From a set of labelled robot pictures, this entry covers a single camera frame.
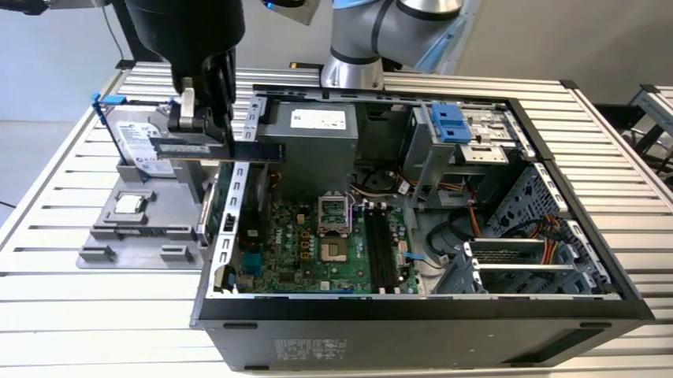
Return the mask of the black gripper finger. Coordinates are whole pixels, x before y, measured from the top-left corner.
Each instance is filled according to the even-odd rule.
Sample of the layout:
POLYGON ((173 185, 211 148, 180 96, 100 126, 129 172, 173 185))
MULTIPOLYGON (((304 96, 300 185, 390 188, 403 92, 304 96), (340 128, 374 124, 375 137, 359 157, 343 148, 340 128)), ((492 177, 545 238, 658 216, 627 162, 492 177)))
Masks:
POLYGON ((168 131, 200 134, 200 141, 217 142, 223 155, 235 155, 231 127, 235 93, 235 50, 208 56, 189 72, 171 70, 180 101, 171 105, 168 131))

